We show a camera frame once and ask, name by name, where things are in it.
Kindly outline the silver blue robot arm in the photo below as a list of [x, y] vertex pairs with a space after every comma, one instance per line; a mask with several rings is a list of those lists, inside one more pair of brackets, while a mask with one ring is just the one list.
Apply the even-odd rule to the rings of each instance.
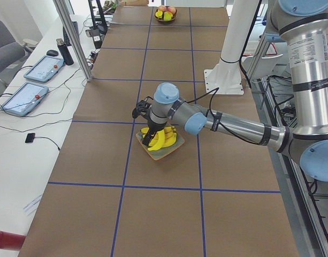
[[197, 135], [202, 129], [267, 146], [291, 158], [304, 173], [328, 182], [328, 1], [269, 1], [267, 28], [287, 43], [297, 126], [261, 123], [251, 93], [241, 86], [239, 62], [257, 16], [260, 1], [235, 1], [219, 63], [206, 70], [205, 87], [220, 93], [225, 111], [188, 103], [176, 85], [158, 85], [152, 102], [139, 102], [133, 117], [147, 120], [148, 145], [167, 123]]

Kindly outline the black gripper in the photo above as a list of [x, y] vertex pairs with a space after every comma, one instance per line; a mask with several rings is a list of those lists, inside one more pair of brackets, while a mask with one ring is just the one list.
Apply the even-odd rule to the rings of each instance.
[[142, 144], [145, 146], [149, 146], [151, 140], [155, 137], [156, 132], [161, 131], [165, 127], [166, 122], [158, 123], [158, 122], [154, 122], [153, 120], [148, 118], [147, 124], [148, 124], [149, 130], [146, 133], [143, 132], [144, 137], [142, 140]]

